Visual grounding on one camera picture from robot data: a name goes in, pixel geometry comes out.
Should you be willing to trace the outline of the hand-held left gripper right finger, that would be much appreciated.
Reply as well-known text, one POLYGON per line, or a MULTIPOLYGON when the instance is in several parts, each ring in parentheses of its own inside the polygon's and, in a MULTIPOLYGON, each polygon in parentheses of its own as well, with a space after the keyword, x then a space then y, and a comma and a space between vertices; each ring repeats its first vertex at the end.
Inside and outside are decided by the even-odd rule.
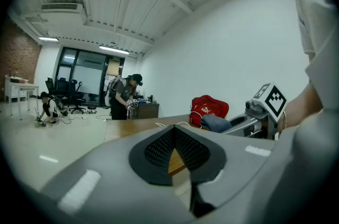
POLYGON ((175 149, 189 171, 190 206, 173 210, 175 223, 262 223, 266 201, 255 195, 273 141, 176 125, 175 149))

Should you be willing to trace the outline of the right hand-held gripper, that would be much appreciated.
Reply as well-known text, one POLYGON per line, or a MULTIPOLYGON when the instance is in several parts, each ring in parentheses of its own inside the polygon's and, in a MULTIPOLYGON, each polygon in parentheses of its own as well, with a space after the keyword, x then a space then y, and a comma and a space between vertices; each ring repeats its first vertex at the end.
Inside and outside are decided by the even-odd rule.
POLYGON ((253 124, 242 124, 254 117, 264 124, 264 133, 268 139, 274 139, 278 132, 279 119, 284 114, 287 99, 274 83, 261 86, 255 95, 245 103, 245 113, 229 120, 231 128, 223 131, 223 135, 247 137, 254 131, 253 124))

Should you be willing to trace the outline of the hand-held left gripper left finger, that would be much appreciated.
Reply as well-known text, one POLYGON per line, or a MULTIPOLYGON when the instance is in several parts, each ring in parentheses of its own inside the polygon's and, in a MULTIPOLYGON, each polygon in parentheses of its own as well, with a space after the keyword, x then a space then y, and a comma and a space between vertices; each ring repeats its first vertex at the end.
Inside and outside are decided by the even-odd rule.
POLYGON ((40 193, 76 223, 193 221, 172 186, 149 184, 130 167, 132 147, 160 131, 158 127, 95 147, 55 175, 40 193))

